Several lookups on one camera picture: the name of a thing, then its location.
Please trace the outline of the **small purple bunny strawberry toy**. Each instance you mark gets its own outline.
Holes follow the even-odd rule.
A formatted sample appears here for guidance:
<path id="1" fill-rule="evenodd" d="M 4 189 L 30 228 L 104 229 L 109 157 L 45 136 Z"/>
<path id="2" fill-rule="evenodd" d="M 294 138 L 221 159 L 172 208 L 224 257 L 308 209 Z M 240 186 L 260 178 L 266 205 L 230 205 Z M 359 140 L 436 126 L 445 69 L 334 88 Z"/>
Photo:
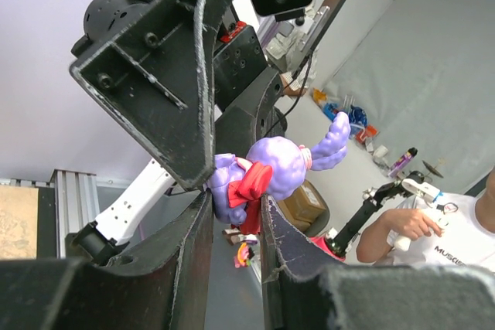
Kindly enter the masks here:
<path id="1" fill-rule="evenodd" d="M 206 183 L 215 217 L 243 234 L 260 233 L 262 196 L 287 199 L 303 184 L 308 171 L 334 168 L 347 154 L 349 136 L 348 115 L 340 112 L 313 148 L 276 136 L 256 141 L 243 158 L 233 153 L 216 155 L 215 171 Z"/>

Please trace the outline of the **pink bear donut strawberry toy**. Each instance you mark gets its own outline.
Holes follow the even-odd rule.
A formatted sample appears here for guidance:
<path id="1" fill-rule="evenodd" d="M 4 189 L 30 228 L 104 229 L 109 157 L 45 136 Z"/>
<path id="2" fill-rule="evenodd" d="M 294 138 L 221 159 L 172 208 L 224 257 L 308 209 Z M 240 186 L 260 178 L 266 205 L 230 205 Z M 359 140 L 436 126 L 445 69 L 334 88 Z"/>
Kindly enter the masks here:
<path id="1" fill-rule="evenodd" d="M 234 256 L 234 266 L 236 268 L 249 267 L 254 258 L 254 251 L 247 243 L 242 243 Z"/>

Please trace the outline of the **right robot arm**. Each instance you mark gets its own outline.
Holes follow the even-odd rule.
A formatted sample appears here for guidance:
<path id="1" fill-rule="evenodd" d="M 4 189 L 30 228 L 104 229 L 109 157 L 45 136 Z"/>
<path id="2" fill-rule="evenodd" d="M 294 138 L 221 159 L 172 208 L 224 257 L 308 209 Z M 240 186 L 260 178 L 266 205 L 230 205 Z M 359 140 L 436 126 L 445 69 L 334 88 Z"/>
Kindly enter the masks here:
<path id="1" fill-rule="evenodd" d="M 203 187 L 214 156 L 275 132 L 278 74 L 233 0 L 93 0 L 70 75 L 151 156 L 73 241 L 95 263 L 123 251 L 173 185 Z"/>

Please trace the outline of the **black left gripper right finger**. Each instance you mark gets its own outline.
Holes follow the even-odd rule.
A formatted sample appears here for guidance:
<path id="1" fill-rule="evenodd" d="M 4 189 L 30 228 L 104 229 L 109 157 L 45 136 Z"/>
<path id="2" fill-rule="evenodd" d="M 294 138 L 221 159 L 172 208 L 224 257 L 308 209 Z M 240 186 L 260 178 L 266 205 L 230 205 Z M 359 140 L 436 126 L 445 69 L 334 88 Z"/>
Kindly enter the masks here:
<path id="1" fill-rule="evenodd" d="M 477 267 L 350 266 L 261 201 L 266 329 L 492 329 L 494 275 Z"/>

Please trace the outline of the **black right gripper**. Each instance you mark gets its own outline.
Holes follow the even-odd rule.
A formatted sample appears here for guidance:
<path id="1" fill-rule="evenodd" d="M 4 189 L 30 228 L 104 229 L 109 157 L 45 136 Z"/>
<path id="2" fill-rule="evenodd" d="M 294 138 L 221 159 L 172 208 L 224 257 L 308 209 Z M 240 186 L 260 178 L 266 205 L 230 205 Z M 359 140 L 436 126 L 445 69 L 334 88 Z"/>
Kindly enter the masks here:
<path id="1" fill-rule="evenodd" d="M 184 189 L 282 135 L 282 93 L 233 0 L 93 0 L 70 75 Z"/>

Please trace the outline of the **person's hand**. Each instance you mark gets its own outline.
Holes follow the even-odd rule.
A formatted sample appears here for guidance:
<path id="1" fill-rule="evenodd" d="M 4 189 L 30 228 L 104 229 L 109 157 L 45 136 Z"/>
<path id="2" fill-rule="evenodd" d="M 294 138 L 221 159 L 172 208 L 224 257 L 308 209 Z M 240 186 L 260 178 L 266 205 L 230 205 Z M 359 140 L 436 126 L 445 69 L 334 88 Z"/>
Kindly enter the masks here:
<path id="1" fill-rule="evenodd" d="M 422 236 L 442 235 L 439 225 L 420 209 L 390 209 L 381 217 L 390 231 L 411 240 Z"/>

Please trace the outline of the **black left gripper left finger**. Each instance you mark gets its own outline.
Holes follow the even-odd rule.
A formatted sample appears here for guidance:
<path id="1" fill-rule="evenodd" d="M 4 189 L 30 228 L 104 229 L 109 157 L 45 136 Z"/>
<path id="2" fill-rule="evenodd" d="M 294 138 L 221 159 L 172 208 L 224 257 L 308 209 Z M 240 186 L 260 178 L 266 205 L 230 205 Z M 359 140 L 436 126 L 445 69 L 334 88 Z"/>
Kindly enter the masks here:
<path id="1" fill-rule="evenodd" d="M 3 329 L 202 329 L 213 238 L 212 197 L 112 257 L 3 260 Z"/>

